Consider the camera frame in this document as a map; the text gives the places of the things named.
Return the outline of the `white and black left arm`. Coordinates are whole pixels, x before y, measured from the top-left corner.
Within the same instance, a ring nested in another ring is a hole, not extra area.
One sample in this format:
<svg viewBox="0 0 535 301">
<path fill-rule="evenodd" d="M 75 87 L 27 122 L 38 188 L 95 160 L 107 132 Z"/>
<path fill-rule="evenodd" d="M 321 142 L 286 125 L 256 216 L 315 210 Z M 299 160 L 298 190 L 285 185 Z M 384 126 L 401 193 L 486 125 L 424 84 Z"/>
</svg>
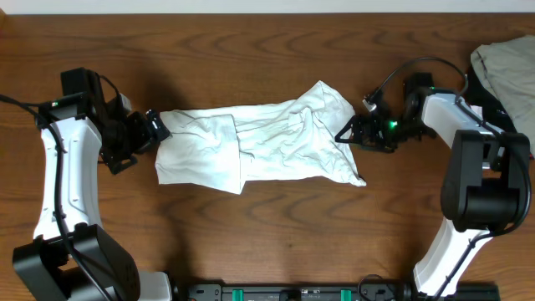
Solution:
<svg viewBox="0 0 535 301">
<path fill-rule="evenodd" d="M 43 205 L 33 241 L 13 251 L 13 267 L 37 300 L 170 300 L 167 274 L 140 271 L 102 228 L 97 104 L 78 92 L 38 107 Z"/>
</svg>

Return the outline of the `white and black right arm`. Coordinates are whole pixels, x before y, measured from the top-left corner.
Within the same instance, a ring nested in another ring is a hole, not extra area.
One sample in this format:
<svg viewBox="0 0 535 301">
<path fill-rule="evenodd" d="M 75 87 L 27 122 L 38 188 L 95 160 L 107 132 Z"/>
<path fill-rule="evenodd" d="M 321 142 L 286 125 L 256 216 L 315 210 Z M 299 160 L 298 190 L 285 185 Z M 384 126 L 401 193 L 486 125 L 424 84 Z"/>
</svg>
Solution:
<svg viewBox="0 0 535 301">
<path fill-rule="evenodd" d="M 516 230 L 531 205 L 529 141 L 487 123 L 448 89 L 417 86 L 405 92 L 399 119 L 380 111 L 377 89 L 364 99 L 368 115 L 355 115 L 336 141 L 391 153 L 403 140 L 429 131 L 451 149 L 441 187 L 443 220 L 406 283 L 374 278 L 359 283 L 363 300 L 498 300 L 494 284 L 462 284 L 461 275 L 481 248 Z"/>
</svg>

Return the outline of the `white t-shirt black print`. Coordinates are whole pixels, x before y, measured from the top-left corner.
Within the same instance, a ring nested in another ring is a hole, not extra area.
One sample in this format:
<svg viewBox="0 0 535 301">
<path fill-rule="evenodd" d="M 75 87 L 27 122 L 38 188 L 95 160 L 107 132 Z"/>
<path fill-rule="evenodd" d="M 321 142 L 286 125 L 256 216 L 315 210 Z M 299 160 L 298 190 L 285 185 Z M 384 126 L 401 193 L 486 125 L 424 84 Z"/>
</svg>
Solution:
<svg viewBox="0 0 535 301">
<path fill-rule="evenodd" d="M 157 151 L 158 182 L 233 194 L 249 181 L 316 176 L 365 186 L 351 149 L 335 139 L 353 115 L 352 105 L 323 81 L 278 104 L 162 112 L 171 135 Z"/>
</svg>

